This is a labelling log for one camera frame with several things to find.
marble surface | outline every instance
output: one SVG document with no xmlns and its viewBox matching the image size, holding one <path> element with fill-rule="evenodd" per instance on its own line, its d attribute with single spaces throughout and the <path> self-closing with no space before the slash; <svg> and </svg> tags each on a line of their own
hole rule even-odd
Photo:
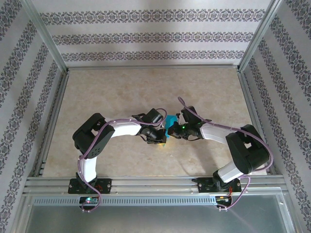
<svg viewBox="0 0 311 233">
<path fill-rule="evenodd" d="M 93 113 L 117 119 L 161 107 L 173 115 L 182 109 L 178 96 L 217 123 L 251 123 L 233 68 L 71 71 L 43 176 L 75 176 L 72 135 Z M 163 147 L 121 136 L 109 141 L 96 170 L 99 176 L 212 175 L 230 161 L 227 145 L 215 141 L 169 138 Z"/>
</svg>

patterned wallpaper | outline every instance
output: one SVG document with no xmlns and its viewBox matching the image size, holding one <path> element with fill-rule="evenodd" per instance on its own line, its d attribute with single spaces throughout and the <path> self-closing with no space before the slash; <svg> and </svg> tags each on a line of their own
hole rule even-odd
<svg viewBox="0 0 311 233">
<path fill-rule="evenodd" d="M 33 0 L 67 66 L 235 64 L 270 0 Z"/>
<path fill-rule="evenodd" d="M 0 233 L 9 232 L 63 76 L 18 0 L 0 1 Z"/>
<path fill-rule="evenodd" d="M 303 232 L 311 232 L 311 0 L 286 0 L 244 74 Z"/>
</svg>

black bracket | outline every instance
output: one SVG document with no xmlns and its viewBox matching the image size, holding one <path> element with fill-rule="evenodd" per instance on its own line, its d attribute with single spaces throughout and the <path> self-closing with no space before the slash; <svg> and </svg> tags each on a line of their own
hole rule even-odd
<svg viewBox="0 0 311 233">
<path fill-rule="evenodd" d="M 110 194 L 111 179 L 94 179 L 94 183 L 91 183 L 101 194 Z M 68 188 L 69 194 L 96 194 L 96 192 L 90 189 L 88 186 L 82 186 L 77 178 L 71 179 Z"/>
<path fill-rule="evenodd" d="M 197 183 L 199 193 L 229 192 L 229 187 L 232 188 L 232 192 L 242 192 L 240 180 L 237 178 L 229 182 L 222 190 L 214 185 L 212 177 L 199 177 L 192 181 Z"/>
</svg>

wallpaper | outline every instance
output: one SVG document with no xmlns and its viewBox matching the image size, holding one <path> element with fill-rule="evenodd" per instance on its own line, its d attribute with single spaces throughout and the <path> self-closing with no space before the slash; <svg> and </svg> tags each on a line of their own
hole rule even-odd
<svg viewBox="0 0 311 233">
<path fill-rule="evenodd" d="M 0 1 L 0 233 L 9 232 L 63 76 L 18 0 Z"/>
<path fill-rule="evenodd" d="M 238 65 L 270 0 L 33 0 L 69 67 Z"/>
<path fill-rule="evenodd" d="M 286 0 L 244 74 L 303 232 L 311 232 L 311 0 Z"/>
</svg>

beige floor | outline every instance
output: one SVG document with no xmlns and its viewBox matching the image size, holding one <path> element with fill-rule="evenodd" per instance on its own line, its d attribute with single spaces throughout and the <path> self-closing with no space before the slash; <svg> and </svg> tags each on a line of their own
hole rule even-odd
<svg viewBox="0 0 311 233">
<path fill-rule="evenodd" d="M 78 153 L 72 134 L 93 114 L 107 118 L 165 108 L 178 113 L 181 96 L 198 114 L 243 126 L 250 117 L 233 68 L 71 71 L 43 176 L 70 177 Z M 97 159 L 99 176 L 211 175 L 231 161 L 226 145 L 169 138 L 165 147 L 138 136 L 112 138 Z"/>
</svg>

